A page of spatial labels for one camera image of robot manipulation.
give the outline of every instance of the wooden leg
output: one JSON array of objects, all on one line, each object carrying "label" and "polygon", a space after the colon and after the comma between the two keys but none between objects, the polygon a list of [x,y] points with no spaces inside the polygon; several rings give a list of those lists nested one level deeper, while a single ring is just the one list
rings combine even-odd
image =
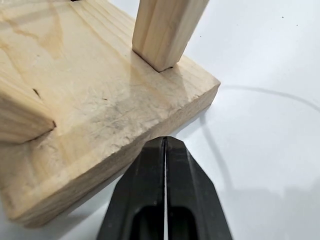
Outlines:
[{"label": "wooden leg", "polygon": [[0,141],[23,143],[52,130],[54,125],[31,87],[0,77]]},{"label": "wooden leg", "polygon": [[140,0],[132,49],[158,72],[177,63],[209,0]]}]

